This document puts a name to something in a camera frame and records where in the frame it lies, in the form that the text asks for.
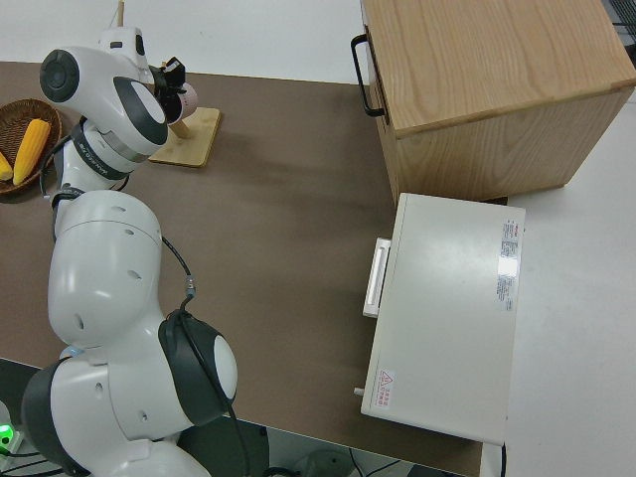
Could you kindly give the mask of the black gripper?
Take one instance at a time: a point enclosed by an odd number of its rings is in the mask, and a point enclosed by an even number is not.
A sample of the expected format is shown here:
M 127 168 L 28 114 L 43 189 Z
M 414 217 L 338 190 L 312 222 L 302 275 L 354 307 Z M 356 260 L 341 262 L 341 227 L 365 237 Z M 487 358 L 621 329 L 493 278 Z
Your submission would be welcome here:
M 170 84 L 186 82 L 186 68 L 176 58 L 172 57 L 161 68 L 150 67 L 154 80 L 153 94 L 161 105 L 168 123 L 174 123 L 181 118 L 183 105 L 178 94 L 173 94 Z

